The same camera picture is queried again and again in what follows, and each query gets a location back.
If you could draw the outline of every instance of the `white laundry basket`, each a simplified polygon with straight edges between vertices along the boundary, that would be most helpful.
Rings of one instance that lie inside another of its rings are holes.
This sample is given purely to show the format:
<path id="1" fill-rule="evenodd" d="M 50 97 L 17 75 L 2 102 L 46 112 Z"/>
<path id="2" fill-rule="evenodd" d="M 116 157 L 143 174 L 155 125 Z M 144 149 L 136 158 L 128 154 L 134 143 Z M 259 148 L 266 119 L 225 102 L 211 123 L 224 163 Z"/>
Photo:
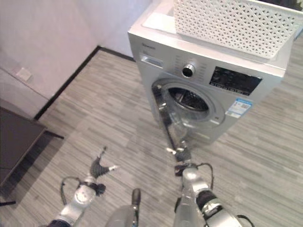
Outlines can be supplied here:
<path id="1" fill-rule="evenodd" d="M 303 12 L 257 0 L 174 0 L 178 33 L 272 58 L 303 25 Z"/>

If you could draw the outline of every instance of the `dark table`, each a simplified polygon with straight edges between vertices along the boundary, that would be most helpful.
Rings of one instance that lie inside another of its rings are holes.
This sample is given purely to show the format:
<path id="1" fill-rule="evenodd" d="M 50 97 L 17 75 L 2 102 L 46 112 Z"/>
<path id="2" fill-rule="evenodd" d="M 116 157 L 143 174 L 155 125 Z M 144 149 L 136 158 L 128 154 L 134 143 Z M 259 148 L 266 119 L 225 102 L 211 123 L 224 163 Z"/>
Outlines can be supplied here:
<path id="1" fill-rule="evenodd" d="M 0 107 L 0 186 L 43 135 L 64 139 L 40 124 Z"/>

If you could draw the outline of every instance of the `black cable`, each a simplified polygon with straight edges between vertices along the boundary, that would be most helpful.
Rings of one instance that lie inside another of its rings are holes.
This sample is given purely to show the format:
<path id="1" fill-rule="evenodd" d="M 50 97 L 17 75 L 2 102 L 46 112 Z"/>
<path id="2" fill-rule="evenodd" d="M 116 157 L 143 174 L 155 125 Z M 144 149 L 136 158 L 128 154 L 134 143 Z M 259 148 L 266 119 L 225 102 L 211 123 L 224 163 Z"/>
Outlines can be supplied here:
<path id="1" fill-rule="evenodd" d="M 237 218 L 245 219 L 251 224 L 251 227 L 255 227 L 255 225 L 251 222 L 251 220 L 248 217 L 246 217 L 245 215 L 239 214 L 239 215 L 237 215 Z"/>
<path id="2" fill-rule="evenodd" d="M 199 167 L 199 166 L 208 166 L 210 168 L 211 175 L 212 175 L 212 182 L 210 184 L 210 188 L 211 188 L 211 190 L 213 190 L 214 189 L 214 170 L 213 170 L 212 165 L 209 163 L 201 163 L 201 164 L 197 165 L 197 167 Z"/>
<path id="3" fill-rule="evenodd" d="M 61 185 L 60 185 L 60 195 L 61 195 L 61 200 L 62 200 L 63 205 L 67 204 L 66 198 L 65 198 L 65 195 L 64 195 L 64 190 L 63 190 L 63 186 L 65 186 L 64 182 L 67 179 L 73 179 L 73 180 L 78 181 L 79 182 L 78 186 L 80 185 L 80 182 L 81 182 L 81 180 L 79 178 L 75 177 L 75 176 L 67 176 L 67 177 L 62 179 Z"/>

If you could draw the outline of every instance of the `washing machine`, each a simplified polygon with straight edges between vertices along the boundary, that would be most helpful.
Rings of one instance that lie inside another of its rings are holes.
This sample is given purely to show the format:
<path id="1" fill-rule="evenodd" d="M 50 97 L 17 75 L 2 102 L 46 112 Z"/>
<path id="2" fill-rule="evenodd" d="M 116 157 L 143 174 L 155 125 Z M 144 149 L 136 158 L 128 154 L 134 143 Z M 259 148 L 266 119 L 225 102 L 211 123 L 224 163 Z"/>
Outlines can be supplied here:
<path id="1" fill-rule="evenodd" d="M 282 80 L 292 40 L 271 60 L 179 35 L 173 1 L 155 1 L 129 40 L 156 121 L 173 148 L 215 141 Z"/>

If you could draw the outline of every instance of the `white wall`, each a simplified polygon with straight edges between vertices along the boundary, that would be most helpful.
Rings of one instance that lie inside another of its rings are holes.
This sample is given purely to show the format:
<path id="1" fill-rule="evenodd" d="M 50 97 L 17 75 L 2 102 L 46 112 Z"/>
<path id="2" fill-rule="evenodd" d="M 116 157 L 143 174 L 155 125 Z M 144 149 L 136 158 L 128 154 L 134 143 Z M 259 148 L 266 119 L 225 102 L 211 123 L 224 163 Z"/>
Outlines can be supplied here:
<path id="1" fill-rule="evenodd" d="M 132 56 L 127 31 L 152 0 L 77 0 L 100 46 Z"/>
<path id="2" fill-rule="evenodd" d="M 0 69 L 0 105 L 19 115 L 33 118 L 47 99 Z"/>
<path id="3" fill-rule="evenodd" d="M 73 0 L 0 0 L 0 48 L 50 99 L 97 46 Z"/>
<path id="4" fill-rule="evenodd" d="M 0 0 L 0 98 L 34 117 L 97 45 L 132 56 L 127 31 L 151 1 Z"/>

